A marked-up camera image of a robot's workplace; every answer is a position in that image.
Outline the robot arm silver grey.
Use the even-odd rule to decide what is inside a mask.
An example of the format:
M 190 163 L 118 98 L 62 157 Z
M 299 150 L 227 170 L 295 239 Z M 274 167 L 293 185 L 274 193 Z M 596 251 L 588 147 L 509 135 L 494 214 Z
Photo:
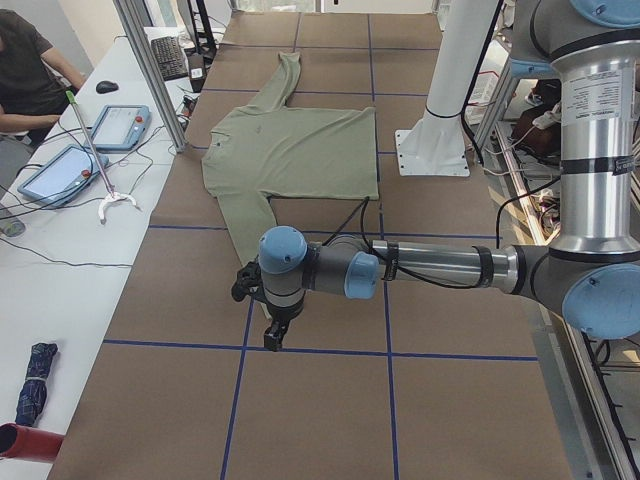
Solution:
M 340 236 L 310 243 L 294 228 L 261 238 L 256 298 L 271 315 L 264 345 L 282 346 L 309 290 L 368 299 L 376 284 L 420 280 L 530 298 L 601 339 L 639 330 L 639 244 L 629 231 L 639 5 L 520 1 L 513 61 L 541 61 L 561 80 L 560 221 L 546 247 L 455 248 Z

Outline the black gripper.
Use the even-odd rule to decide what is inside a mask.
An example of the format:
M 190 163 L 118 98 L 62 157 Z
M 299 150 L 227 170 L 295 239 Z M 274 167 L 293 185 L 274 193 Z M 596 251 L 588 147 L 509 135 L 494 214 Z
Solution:
M 283 340 L 289 330 L 290 323 L 301 313 L 301 309 L 276 309 L 271 312 L 271 324 L 265 330 L 263 335 L 264 348 L 272 352 L 281 350 Z

